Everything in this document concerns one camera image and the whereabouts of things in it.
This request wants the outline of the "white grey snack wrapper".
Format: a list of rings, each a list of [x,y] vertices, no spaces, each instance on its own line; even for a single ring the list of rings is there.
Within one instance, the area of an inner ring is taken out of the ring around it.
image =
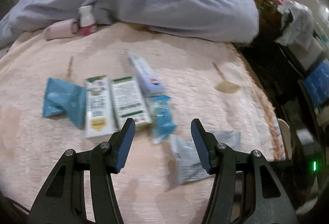
[[[233,150],[241,150],[241,133],[237,131],[212,132],[218,142],[225,143]],[[169,135],[169,145],[176,162],[176,182],[179,185],[210,177],[202,168],[193,139],[183,140]]]

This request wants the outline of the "light blue milk-candy wrapper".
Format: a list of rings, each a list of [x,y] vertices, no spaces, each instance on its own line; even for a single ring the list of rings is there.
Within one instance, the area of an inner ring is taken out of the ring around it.
[[[159,95],[147,98],[149,112],[152,118],[152,142],[159,144],[176,130],[169,106],[171,98],[167,95]]]

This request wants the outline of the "green white milk carton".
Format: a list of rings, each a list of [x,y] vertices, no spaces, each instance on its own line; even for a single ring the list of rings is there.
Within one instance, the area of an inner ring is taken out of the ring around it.
[[[118,130],[115,120],[110,83],[107,75],[87,78],[85,134],[93,142],[102,142],[110,139]]]

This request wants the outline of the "blue snack bag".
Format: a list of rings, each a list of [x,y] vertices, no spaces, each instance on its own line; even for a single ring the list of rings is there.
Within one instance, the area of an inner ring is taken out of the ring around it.
[[[42,116],[50,118],[66,114],[78,129],[84,127],[86,89],[76,84],[49,78],[46,84]]]

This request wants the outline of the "cream plastic trash bin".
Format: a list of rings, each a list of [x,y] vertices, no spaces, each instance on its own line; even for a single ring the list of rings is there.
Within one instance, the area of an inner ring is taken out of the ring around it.
[[[287,160],[291,160],[293,148],[292,148],[290,127],[283,119],[278,118],[277,121],[282,135],[282,141],[285,150],[285,158]]]

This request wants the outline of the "blue plastic drawer box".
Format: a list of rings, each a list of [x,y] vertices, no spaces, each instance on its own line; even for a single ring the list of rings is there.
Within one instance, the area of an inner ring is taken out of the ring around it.
[[[302,81],[313,108],[320,108],[328,101],[328,60],[322,61],[311,74]]]

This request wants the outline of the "white pepsi-logo box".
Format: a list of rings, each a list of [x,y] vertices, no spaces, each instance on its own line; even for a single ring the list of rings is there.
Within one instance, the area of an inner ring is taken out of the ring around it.
[[[133,67],[134,76],[145,97],[164,94],[166,90],[165,86],[142,57],[130,53],[128,54],[128,60]]]

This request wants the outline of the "white plastic bag pile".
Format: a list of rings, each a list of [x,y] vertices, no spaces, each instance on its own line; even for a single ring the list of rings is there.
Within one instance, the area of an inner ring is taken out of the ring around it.
[[[282,14],[282,35],[276,42],[282,46],[297,44],[307,50],[312,42],[315,26],[312,11],[292,0],[285,0],[277,10]]]

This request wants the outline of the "wooden baby crib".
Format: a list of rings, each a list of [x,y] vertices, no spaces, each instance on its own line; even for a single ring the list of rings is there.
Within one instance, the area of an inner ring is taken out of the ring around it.
[[[261,42],[275,41],[280,35],[282,14],[277,10],[279,4],[275,0],[254,0],[259,12],[259,32],[249,44],[239,44],[251,46]]]

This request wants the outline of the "grey blue duvet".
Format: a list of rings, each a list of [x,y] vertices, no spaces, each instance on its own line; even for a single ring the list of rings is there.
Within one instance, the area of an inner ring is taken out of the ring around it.
[[[146,25],[150,30],[213,42],[250,43],[259,32],[254,0],[20,0],[1,20],[1,47],[22,33],[77,18],[93,6],[96,22]]]

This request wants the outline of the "pink thermos bottle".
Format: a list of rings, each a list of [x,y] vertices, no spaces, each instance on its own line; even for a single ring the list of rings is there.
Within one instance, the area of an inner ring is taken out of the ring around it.
[[[73,38],[79,30],[77,19],[68,19],[56,22],[44,30],[44,37],[47,40]]]

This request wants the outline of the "white pink-label drink bottle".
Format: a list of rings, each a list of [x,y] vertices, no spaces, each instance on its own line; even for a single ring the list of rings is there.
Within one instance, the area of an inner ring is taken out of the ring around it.
[[[83,36],[88,36],[97,31],[96,19],[93,14],[93,6],[83,6],[79,8],[80,31]]]

